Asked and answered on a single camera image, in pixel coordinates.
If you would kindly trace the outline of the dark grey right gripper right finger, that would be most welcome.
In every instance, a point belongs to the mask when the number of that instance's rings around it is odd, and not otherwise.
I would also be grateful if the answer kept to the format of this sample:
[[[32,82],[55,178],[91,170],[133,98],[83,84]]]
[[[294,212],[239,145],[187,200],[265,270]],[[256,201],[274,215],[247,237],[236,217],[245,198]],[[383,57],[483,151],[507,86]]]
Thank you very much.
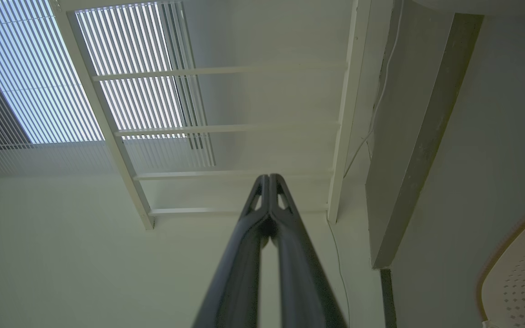
[[[269,214],[276,226],[273,241],[279,254],[283,327],[347,327],[285,179],[271,174],[269,187]]]

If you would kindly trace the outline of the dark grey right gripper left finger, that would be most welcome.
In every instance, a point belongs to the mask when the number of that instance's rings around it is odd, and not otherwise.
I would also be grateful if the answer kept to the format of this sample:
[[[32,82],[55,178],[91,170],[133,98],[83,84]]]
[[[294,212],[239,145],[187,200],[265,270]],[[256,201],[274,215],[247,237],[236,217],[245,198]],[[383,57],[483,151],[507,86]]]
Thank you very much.
[[[268,180],[256,178],[217,266],[194,328],[256,328],[261,226],[268,218]]]

